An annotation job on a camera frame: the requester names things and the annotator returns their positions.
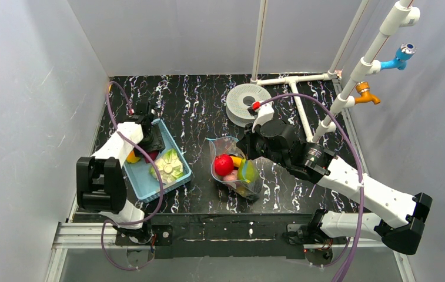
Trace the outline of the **clear zip top bag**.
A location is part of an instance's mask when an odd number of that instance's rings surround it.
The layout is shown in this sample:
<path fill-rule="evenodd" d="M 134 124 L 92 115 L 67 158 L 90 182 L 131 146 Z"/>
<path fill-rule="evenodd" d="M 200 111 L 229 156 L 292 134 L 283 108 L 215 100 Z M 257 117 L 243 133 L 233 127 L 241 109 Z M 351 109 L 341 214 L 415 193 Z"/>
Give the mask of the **clear zip top bag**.
<path fill-rule="evenodd" d="M 262 191 L 262 180 L 254 160 L 247 160 L 237 147 L 237 138 L 208 139 L 212 177 L 238 195 L 255 202 Z"/>

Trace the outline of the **light blue plastic basket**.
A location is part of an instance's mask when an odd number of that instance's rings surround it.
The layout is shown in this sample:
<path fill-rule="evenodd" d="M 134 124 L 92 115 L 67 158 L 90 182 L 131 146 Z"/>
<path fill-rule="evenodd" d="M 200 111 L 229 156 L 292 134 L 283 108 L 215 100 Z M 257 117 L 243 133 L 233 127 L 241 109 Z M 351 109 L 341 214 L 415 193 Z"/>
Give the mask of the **light blue plastic basket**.
<path fill-rule="evenodd" d="M 183 153 L 176 144 L 174 138 L 168 131 L 165 123 L 162 119 L 155 119 L 154 125 L 159 125 L 160 132 L 162 134 L 165 149 L 160 152 L 159 156 L 162 156 L 169 149 L 176 149 L 177 153 L 184 165 L 184 175 L 177 179 L 177 181 L 169 184 L 163 184 L 165 193 L 168 193 L 184 184 L 187 184 L 191 180 L 192 170 L 185 160 Z M 140 160 L 135 164 L 126 162 L 124 164 L 125 173 L 131 183 L 132 189 L 136 194 L 139 201 L 149 203 L 159 197 L 160 187 L 159 181 L 156 178 L 156 172 L 151 164 L 146 163 L 144 160 Z"/>

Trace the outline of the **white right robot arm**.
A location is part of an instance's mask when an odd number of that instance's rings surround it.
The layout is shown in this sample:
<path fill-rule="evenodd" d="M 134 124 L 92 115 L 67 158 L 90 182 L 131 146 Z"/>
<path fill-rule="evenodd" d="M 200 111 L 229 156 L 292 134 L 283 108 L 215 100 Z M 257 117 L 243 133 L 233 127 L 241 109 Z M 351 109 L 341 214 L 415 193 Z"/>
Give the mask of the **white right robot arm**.
<path fill-rule="evenodd" d="M 292 231 L 291 243 L 354 237 L 360 225 L 361 238 L 380 241 L 402 254 L 416 254 L 433 202 L 429 195 L 399 192 L 367 174 L 359 180 L 357 170 L 335 152 L 317 143 L 302 142 L 283 120 L 247 125 L 236 146 L 249 160 L 264 157 L 295 178 L 336 191 L 368 209 L 361 222 L 357 214 L 319 209 L 308 224 Z"/>

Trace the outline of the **red toy apple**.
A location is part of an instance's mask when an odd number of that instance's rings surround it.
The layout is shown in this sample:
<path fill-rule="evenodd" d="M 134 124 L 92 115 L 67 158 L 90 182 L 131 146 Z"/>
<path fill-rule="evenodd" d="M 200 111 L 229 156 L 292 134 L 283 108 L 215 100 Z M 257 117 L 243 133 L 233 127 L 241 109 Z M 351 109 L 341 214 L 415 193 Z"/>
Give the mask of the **red toy apple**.
<path fill-rule="evenodd" d="M 234 169 L 231 156 L 227 154 L 217 155 L 213 161 L 213 169 L 220 177 L 225 177 L 231 174 Z"/>

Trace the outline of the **green toy pear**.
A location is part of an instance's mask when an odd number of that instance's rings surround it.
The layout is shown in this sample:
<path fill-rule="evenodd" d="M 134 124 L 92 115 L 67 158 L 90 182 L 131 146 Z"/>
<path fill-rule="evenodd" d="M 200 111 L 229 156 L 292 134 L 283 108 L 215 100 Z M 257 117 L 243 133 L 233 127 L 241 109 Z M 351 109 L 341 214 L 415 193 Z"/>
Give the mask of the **green toy pear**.
<path fill-rule="evenodd" d="M 254 161 L 242 159 L 237 170 L 237 179 L 245 183 L 253 183 L 259 176 L 259 171 Z"/>

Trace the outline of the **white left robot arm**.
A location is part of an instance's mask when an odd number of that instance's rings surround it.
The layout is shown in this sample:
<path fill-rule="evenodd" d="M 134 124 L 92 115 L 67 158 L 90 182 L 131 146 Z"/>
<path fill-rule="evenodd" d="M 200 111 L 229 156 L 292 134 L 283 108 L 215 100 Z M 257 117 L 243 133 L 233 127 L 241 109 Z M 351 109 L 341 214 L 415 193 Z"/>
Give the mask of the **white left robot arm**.
<path fill-rule="evenodd" d="M 148 243 L 152 233 L 141 222 L 145 214 L 127 198 L 123 165 L 127 160 L 156 160 L 165 148 L 158 125 L 153 124 L 154 109 L 140 103 L 122 123 L 119 131 L 92 156 L 76 163 L 76 198 L 78 206 L 96 212 L 116 223 L 115 230 L 134 243 Z"/>

